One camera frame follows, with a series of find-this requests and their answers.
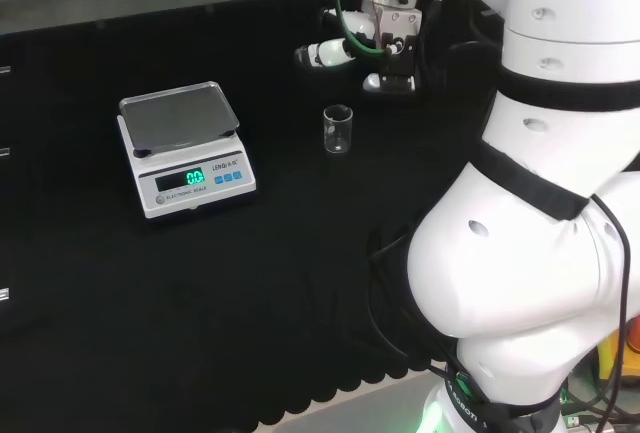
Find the black cable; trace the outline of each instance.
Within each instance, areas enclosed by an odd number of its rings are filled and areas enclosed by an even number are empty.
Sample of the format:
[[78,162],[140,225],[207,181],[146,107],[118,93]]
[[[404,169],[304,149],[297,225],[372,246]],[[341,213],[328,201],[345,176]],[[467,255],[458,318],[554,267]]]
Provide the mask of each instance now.
[[598,415],[600,417],[602,417],[605,414],[604,410],[600,408],[596,408],[595,406],[589,405],[588,403],[585,403],[570,391],[567,391],[566,393],[567,393],[567,398],[571,400],[572,405],[576,406],[576,410],[567,411],[566,409],[563,408],[562,416],[573,416],[577,413],[580,413],[581,411],[590,411],[591,413]]
[[471,33],[473,33],[473,36],[475,36],[478,41],[484,43],[485,45],[487,45],[491,49],[496,50],[496,51],[502,51],[502,45],[500,43],[498,43],[497,41],[493,41],[487,35],[482,33],[478,29],[478,27],[476,26],[476,22],[473,19],[473,5],[471,3],[471,0],[467,0],[467,7],[469,9],[469,12],[468,12],[468,15],[469,15],[469,18],[468,18],[469,29],[471,30]]
[[367,295],[366,295],[366,299],[365,299],[365,304],[366,304],[366,308],[367,308],[367,315],[369,316],[369,323],[371,323],[371,326],[373,327],[374,331],[376,332],[376,334],[378,335],[378,337],[382,340],[382,342],[387,346],[387,348],[389,348],[391,351],[393,351],[394,353],[396,353],[398,356],[404,358],[404,359],[409,359],[409,355],[406,354],[404,351],[402,351],[400,348],[398,348],[396,345],[393,344],[393,342],[391,340],[389,340],[389,338],[387,338],[384,333],[382,333],[382,330],[380,330],[380,327],[378,326],[378,324],[376,323],[376,320],[373,318],[373,311],[371,310],[371,290],[373,289],[373,275],[369,276],[369,286],[367,287]]
[[593,195],[592,199],[595,204],[598,205],[604,212],[604,214],[609,218],[609,221],[611,221],[614,228],[618,232],[620,240],[622,241],[622,250],[624,254],[624,262],[622,267],[622,288],[620,293],[620,325],[618,326],[618,351],[616,352],[615,371],[612,373],[614,375],[613,388],[611,391],[609,404],[607,405],[607,408],[602,415],[602,419],[600,420],[600,424],[598,425],[598,429],[596,430],[596,433],[602,433],[607,423],[607,419],[609,418],[609,415],[611,415],[611,412],[615,407],[616,400],[618,399],[618,392],[620,391],[620,385],[622,384],[622,363],[624,360],[624,349],[627,337],[627,297],[629,295],[629,275],[631,270],[631,245],[629,244],[629,238],[627,238],[627,234],[625,233],[624,228],[618,221],[618,218],[616,218],[613,212],[609,209],[609,207],[597,195]]

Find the black table cloth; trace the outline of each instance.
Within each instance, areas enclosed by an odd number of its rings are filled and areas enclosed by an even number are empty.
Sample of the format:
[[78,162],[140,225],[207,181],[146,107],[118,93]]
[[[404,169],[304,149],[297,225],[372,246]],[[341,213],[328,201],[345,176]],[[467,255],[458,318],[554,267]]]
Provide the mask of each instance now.
[[[298,46],[331,0],[246,0],[0,37],[0,430],[205,432],[274,423],[406,367],[362,347],[365,241],[462,169],[493,81],[363,99],[309,82]],[[125,98],[218,82],[258,181],[250,201],[145,220],[116,124]],[[354,110],[352,151],[322,110]]]

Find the robot end effector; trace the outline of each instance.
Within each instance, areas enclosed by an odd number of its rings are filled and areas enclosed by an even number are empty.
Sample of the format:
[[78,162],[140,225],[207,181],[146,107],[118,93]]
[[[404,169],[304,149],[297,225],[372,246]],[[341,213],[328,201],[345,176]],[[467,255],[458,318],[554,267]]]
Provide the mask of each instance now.
[[378,72],[367,77],[365,91],[413,93],[418,39],[424,25],[416,2],[362,0],[362,11],[342,12],[338,0],[335,9],[323,12],[323,19],[337,26],[345,38],[299,48],[295,53],[297,64],[315,73],[338,69],[358,57],[375,57]]

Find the green digital display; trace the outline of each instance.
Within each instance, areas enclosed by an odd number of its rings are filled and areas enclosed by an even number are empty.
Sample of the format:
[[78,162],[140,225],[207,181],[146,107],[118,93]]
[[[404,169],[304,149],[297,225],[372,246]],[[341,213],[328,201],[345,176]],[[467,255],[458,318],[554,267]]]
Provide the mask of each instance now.
[[183,186],[197,185],[198,183],[203,183],[204,179],[202,169],[194,168],[193,170],[181,171],[156,178],[156,186],[158,187],[158,191],[167,191]]
[[204,175],[200,168],[187,172],[187,185],[195,185],[196,183],[202,183],[203,181]]

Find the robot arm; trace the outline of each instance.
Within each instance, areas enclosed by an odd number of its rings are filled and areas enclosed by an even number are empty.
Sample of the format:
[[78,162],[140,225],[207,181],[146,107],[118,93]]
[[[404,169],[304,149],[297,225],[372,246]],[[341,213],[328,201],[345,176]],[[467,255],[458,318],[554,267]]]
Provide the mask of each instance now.
[[[473,158],[413,237],[416,303],[438,330],[461,338],[458,358],[493,402],[554,398],[618,326],[623,241],[588,199],[597,192],[609,206],[636,258],[640,174],[620,174],[640,150],[634,1],[508,0],[505,9],[502,80],[482,148],[500,158],[497,168],[542,179],[545,201],[554,202],[553,189],[581,202],[577,215],[550,213]],[[632,260],[626,319],[638,314]],[[450,399],[441,386],[427,406],[439,401],[453,431],[471,431]],[[566,428],[560,419],[540,430]]]

